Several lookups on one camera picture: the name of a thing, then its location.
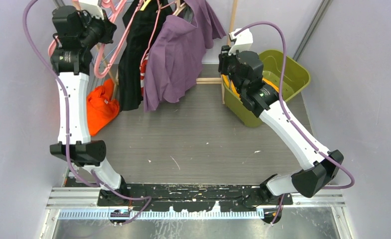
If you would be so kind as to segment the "yellow skirt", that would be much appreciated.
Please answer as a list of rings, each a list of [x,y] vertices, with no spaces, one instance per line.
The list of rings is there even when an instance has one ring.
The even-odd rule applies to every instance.
[[[237,92],[233,82],[228,78],[228,76],[221,75],[221,77],[223,79],[223,82],[225,83],[225,87],[228,88],[236,97],[239,98],[240,94]],[[266,84],[272,86],[277,92],[279,92],[279,88],[271,81],[267,80],[266,78],[263,78],[262,81],[265,82]]]

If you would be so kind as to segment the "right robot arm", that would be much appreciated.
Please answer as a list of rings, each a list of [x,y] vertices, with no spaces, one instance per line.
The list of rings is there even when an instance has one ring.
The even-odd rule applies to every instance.
[[[229,86],[239,94],[243,107],[267,124],[288,146],[301,169],[288,175],[272,175],[260,185],[261,199],[274,204],[280,195],[300,193],[311,198],[332,181],[344,155],[330,151],[318,142],[298,120],[291,116],[279,92],[263,80],[263,63],[252,51],[231,52],[224,45],[219,54],[219,73],[228,78]]]

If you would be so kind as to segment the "pink plastic hanger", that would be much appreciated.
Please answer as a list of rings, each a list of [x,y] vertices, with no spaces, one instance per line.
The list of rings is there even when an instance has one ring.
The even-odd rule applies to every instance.
[[[133,3],[139,5],[138,0],[97,0],[98,6],[105,10],[110,22],[116,25],[117,29],[113,36],[113,42],[97,46],[93,58],[94,67],[91,73],[98,79],[113,73],[112,67],[118,63],[121,51],[125,48],[125,39],[128,31],[123,23],[123,16],[129,10],[131,15],[136,9],[131,7]]]

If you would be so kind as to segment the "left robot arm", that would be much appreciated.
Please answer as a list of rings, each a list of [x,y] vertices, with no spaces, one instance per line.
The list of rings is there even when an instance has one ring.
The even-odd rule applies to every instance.
[[[80,7],[66,5],[52,12],[56,32],[50,62],[57,77],[60,128],[50,153],[66,161],[74,174],[74,166],[87,170],[95,176],[101,195],[122,206],[130,197],[127,184],[108,162],[105,142],[91,140],[86,104],[91,50],[99,43],[112,43],[117,27],[99,4],[82,1]]]

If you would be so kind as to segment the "purple skirt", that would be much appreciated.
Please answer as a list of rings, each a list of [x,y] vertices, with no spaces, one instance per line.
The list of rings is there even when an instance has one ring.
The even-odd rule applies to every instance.
[[[144,111],[154,111],[162,102],[177,103],[196,85],[202,59],[214,40],[226,35],[215,12],[205,0],[188,0],[191,21],[176,15],[166,17],[148,54],[144,76]]]

